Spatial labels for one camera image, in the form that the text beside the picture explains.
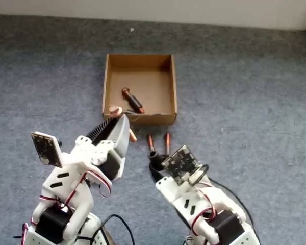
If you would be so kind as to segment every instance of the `open cardboard box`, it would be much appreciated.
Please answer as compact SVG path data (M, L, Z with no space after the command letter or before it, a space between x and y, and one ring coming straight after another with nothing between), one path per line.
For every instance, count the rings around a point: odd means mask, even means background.
M109 106L132 110L122 97L127 87L143 105L144 114L128 114L138 124L172 124L177 116L173 55L108 54L102 111L109 118Z

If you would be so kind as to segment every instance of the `copper pin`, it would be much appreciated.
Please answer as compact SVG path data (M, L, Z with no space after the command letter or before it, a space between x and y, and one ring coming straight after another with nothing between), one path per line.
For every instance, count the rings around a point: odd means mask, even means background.
M153 138L150 134L147 135L147 144L150 152L154 151Z
M136 135L134 134L133 130L129 129L129 140L134 143L137 141Z
M122 116L122 108L120 106L109 106L109 112L112 118L119 118Z
M166 155L170 155L170 134L166 133L164 135L164 140L165 140L165 152Z
M141 114L145 113L142 104L138 101L138 99L134 95L130 93L129 88L126 88L126 87L123 88L121 90L121 94L128 101L129 105L134 111L141 113Z
M120 106L109 106L109 112L112 118L120 118L123 114L122 108ZM136 135L131 129L129 129L129 140L131 142L137 141Z

